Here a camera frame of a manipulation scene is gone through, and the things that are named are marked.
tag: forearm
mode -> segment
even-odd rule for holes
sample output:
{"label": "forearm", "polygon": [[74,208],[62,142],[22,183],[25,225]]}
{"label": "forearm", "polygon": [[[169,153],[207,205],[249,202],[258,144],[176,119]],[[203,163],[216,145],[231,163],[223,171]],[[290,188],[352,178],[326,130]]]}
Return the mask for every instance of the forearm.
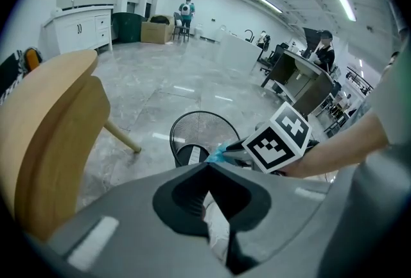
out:
{"label": "forearm", "polygon": [[368,112],[347,130],[314,147],[287,173],[293,177],[329,173],[359,163],[386,145],[388,139],[380,121],[376,114]]}

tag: white backpack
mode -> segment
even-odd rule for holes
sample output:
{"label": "white backpack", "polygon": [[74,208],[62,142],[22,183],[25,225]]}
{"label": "white backpack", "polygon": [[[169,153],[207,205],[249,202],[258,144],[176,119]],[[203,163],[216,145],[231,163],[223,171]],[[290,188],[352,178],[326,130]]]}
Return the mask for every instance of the white backpack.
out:
{"label": "white backpack", "polygon": [[191,13],[190,5],[184,4],[181,8],[181,15],[190,15],[190,13]]}

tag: white cube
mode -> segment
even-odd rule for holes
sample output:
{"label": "white cube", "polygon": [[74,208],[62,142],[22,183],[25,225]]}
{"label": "white cube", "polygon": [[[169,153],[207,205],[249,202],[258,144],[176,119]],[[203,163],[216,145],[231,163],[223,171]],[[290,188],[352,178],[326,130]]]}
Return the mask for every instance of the white cube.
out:
{"label": "white cube", "polygon": [[243,142],[264,173],[273,172],[304,155],[312,128],[287,102]]}

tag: person wearing black cap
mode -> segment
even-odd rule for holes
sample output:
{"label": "person wearing black cap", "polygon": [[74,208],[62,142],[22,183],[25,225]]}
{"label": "person wearing black cap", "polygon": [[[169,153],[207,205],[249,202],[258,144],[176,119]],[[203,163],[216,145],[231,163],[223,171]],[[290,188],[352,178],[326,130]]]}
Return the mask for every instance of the person wearing black cap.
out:
{"label": "person wearing black cap", "polygon": [[321,45],[315,52],[318,59],[315,59],[314,63],[317,64],[322,70],[329,73],[335,59],[334,49],[331,47],[333,34],[331,34],[328,30],[323,30],[321,31],[320,37]]}

